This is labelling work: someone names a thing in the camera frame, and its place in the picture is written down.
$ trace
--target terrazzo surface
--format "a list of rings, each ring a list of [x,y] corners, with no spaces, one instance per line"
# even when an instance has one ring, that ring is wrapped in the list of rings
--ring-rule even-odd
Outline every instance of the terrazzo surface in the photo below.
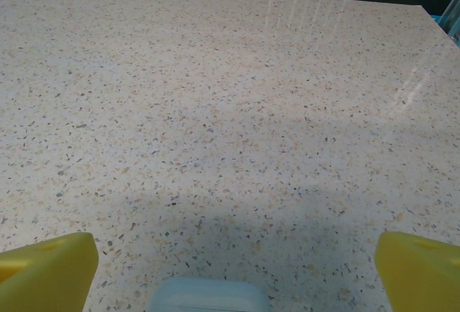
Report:
[[[0,2],[0,250],[93,233],[85,311],[192,276],[389,312],[381,232],[460,243],[460,50],[421,7]]]

